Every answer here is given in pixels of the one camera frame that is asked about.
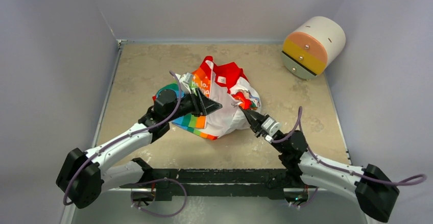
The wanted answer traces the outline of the rainbow red white kids jacket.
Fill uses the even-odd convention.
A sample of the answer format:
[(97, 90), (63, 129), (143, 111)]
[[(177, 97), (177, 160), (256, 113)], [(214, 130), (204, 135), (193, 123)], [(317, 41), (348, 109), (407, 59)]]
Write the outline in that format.
[(172, 120), (172, 124), (209, 140), (249, 128), (241, 109), (259, 112), (261, 101), (242, 68), (234, 62), (217, 65), (212, 56), (206, 56), (192, 75), (190, 86), (199, 88), (222, 108), (207, 116), (188, 114)]

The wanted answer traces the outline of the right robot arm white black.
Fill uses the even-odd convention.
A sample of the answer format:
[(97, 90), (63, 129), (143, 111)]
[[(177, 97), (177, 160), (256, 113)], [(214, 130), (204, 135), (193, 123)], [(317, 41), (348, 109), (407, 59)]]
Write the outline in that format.
[(279, 152), (290, 185), (326, 189), (358, 203), (368, 217), (383, 223), (389, 221), (400, 191), (379, 167), (347, 165), (313, 153), (299, 128), (299, 118), (295, 128), (284, 133), (270, 115), (250, 109), (241, 111), (255, 137), (262, 137)]

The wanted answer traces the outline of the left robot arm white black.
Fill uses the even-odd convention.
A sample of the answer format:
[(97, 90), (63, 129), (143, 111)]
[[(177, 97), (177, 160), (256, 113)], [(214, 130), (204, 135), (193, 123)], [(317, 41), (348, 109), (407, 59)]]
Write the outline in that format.
[(130, 129), (100, 146), (85, 151), (75, 148), (67, 154), (56, 179), (64, 193), (63, 204), (74, 204), (79, 209), (89, 206), (107, 184), (103, 174), (133, 151), (161, 138), (170, 129), (170, 121), (185, 115), (207, 116), (221, 108), (221, 103), (198, 88), (190, 93), (162, 90)]

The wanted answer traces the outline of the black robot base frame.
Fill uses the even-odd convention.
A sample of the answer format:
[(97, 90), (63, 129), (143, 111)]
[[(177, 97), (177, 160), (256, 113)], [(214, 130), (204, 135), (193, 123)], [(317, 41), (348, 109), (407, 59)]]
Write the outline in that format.
[(174, 196), (266, 197), (303, 203), (311, 189), (293, 180), (286, 169), (176, 169), (152, 168), (141, 158), (134, 158), (143, 173), (137, 183), (122, 188), (147, 188), (157, 201)]

